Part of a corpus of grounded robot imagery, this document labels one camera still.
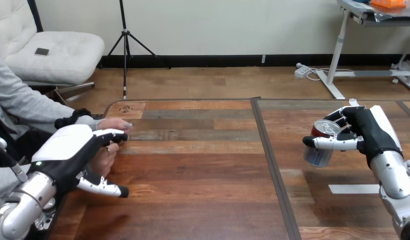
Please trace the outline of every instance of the chair leg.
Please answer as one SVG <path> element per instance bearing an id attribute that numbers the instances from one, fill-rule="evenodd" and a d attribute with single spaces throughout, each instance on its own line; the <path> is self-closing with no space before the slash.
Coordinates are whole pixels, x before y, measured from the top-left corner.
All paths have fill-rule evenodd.
<path id="1" fill-rule="evenodd" d="M 55 95 L 55 99 L 56 99 L 60 104 L 69 107 L 68 104 L 66 103 L 65 99 L 63 99 L 63 97 L 59 94 L 59 89 L 58 89 L 57 87 L 53 90 L 53 93 L 54 93 L 54 95 Z"/>
<path id="2" fill-rule="evenodd" d="M 63 87 L 63 88 L 59 88 L 58 91 L 60 94 L 64 94 L 70 91 L 74 91 L 77 89 L 82 89 L 82 88 L 86 88 L 86 87 L 94 87 L 94 82 L 86 82 L 80 85 L 75 85 L 75 86 L 69 86 L 69 87 Z"/>

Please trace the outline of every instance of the ring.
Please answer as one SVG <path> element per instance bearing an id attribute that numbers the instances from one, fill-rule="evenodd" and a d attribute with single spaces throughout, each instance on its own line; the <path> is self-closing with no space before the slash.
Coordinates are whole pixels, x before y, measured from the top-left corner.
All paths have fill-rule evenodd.
<path id="1" fill-rule="evenodd" d="M 109 149 L 109 146 L 106 146 L 106 149 L 108 150 L 108 156 L 111 156 L 111 149 Z"/>

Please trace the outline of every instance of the red soda can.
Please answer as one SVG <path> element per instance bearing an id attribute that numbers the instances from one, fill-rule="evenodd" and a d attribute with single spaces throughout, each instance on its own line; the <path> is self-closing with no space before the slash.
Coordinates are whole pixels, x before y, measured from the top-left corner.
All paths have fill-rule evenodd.
<path id="1" fill-rule="evenodd" d="M 311 136 L 329 138 L 339 134 L 341 130 L 342 128 L 333 121 L 318 120 L 312 126 Z M 333 155 L 333 150 L 318 149 L 307 146 L 305 149 L 304 159 L 314 167 L 323 168 L 328 165 L 331 155 Z"/>

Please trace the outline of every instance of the tripod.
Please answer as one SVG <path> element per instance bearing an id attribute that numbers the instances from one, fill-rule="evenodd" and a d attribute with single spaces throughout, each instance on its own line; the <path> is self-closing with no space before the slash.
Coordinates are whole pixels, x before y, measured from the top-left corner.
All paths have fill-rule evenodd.
<path id="1" fill-rule="evenodd" d="M 124 5 L 122 3 L 122 0 L 119 0 L 119 8 L 121 9 L 121 18 L 122 18 L 122 32 L 121 36 L 119 36 L 118 40 L 116 41 L 115 45 L 112 47 L 111 51 L 108 53 L 108 56 L 112 54 L 116 46 L 118 45 L 119 41 L 121 41 L 122 38 L 124 38 L 124 88 L 123 88 L 123 99 L 126 99 L 126 92 L 127 92 L 127 57 L 129 59 L 132 58 L 132 55 L 130 54 L 130 45 L 128 45 L 128 37 L 130 36 L 132 39 L 134 39 L 136 42 L 138 42 L 144 49 L 146 49 L 152 56 L 154 56 L 156 59 L 158 59 L 160 62 L 163 63 L 163 65 L 166 68 L 171 69 L 164 61 L 162 61 L 158 55 L 154 54 L 150 49 L 148 49 L 144 44 L 142 44 L 137 38 L 135 38 L 130 31 L 127 30 L 127 26 L 125 25 L 125 14 L 124 14 Z"/>

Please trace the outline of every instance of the person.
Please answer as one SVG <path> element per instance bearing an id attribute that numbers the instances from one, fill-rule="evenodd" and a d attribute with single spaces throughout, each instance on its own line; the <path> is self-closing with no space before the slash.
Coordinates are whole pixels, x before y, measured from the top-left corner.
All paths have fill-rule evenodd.
<path id="1" fill-rule="evenodd" d="M 120 118 L 94 120 L 87 114 L 74 118 L 76 111 L 32 90 L 18 78 L 0 57 L 0 137 L 7 142 L 6 152 L 16 161 L 30 157 L 52 135 L 57 119 L 71 118 L 74 124 L 86 124 L 93 130 L 119 129 L 128 132 L 131 124 Z M 21 124 L 13 124 L 10 117 L 17 117 Z M 89 163 L 91 169 L 106 176 L 115 161 L 118 145 L 111 143 Z M 0 165 L 0 193 L 17 184 L 9 168 Z"/>

